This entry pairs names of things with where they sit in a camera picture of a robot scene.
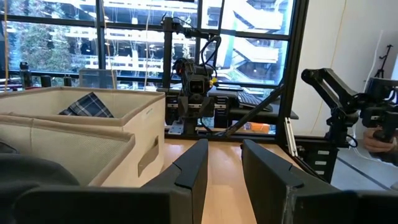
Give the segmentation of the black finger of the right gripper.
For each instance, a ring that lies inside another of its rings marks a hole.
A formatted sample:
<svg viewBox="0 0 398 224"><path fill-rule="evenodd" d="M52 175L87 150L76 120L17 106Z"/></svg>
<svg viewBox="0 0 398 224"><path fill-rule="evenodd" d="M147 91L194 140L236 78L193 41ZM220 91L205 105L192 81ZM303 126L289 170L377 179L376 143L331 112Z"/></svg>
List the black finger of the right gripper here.
<svg viewBox="0 0 398 224"><path fill-rule="evenodd" d="M213 117L215 110L215 101L213 97L205 97L203 100L203 116Z"/></svg>
<svg viewBox="0 0 398 224"><path fill-rule="evenodd" d="M181 118L187 116L188 113L188 97L179 96L178 97L178 114Z"/></svg>

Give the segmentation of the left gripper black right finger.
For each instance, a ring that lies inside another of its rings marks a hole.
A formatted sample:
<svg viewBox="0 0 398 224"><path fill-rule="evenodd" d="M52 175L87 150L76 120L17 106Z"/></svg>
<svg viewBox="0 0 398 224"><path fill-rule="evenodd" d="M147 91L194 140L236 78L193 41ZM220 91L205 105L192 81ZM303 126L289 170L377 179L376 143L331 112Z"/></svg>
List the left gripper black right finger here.
<svg viewBox="0 0 398 224"><path fill-rule="evenodd" d="M258 223L397 224L392 191L337 189L252 140L243 141L242 165Z"/></svg>

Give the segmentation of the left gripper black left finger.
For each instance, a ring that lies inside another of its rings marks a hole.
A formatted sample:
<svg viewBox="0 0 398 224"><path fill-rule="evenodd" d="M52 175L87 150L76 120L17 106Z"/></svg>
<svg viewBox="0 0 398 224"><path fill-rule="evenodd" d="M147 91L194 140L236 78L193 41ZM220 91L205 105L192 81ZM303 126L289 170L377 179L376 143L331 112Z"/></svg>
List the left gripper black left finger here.
<svg viewBox="0 0 398 224"><path fill-rule="evenodd" d="M139 188L37 187L14 204L17 223L201 223L208 141L198 140Z"/></svg>

